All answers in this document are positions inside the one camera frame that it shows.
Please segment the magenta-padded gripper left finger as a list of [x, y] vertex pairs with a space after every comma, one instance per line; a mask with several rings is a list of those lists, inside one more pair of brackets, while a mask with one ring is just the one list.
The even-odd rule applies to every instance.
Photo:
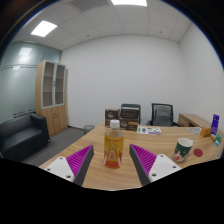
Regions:
[[93, 155], [94, 148], [90, 145], [68, 157], [58, 157], [45, 168], [45, 171], [81, 186]]

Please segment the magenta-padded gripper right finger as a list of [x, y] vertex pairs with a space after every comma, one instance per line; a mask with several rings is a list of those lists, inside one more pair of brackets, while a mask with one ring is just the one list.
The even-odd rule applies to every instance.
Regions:
[[155, 155], [134, 144], [130, 145], [129, 154], [143, 186], [180, 170], [165, 154]]

